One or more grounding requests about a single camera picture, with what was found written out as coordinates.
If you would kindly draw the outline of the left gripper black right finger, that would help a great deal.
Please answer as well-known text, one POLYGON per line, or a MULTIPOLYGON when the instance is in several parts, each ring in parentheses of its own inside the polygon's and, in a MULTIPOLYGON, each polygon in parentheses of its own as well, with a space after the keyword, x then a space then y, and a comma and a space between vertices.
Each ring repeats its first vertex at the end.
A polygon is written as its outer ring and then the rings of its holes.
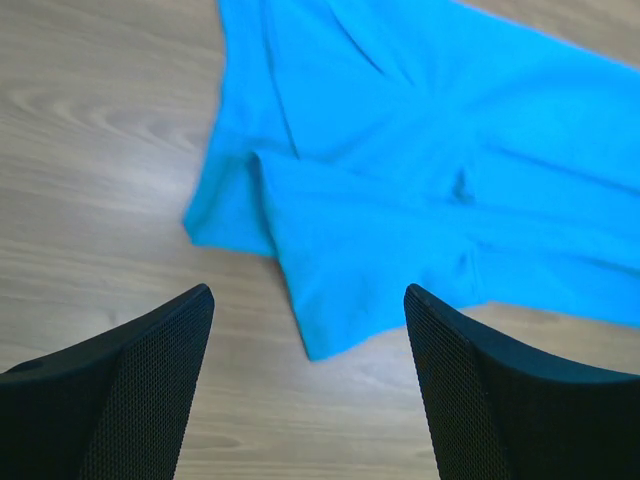
POLYGON ((440 478, 638 478, 637 375, 529 346, 417 284, 404 309, 440 478))

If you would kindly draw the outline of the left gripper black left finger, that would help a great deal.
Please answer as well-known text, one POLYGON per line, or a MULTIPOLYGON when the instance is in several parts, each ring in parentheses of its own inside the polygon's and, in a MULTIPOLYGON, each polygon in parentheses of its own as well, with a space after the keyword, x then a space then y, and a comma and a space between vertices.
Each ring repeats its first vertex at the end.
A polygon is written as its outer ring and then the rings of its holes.
POLYGON ((2 478, 173 478, 213 314, 201 284, 3 372, 2 478))

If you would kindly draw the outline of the teal t-shirt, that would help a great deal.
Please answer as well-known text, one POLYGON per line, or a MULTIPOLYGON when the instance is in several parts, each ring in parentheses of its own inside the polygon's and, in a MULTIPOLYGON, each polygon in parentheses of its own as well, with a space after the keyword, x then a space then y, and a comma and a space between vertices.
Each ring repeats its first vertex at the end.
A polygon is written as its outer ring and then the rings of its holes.
POLYGON ((274 258, 308 357, 416 283, 639 322, 639 72, 455 1, 223 1, 191 241, 274 258))

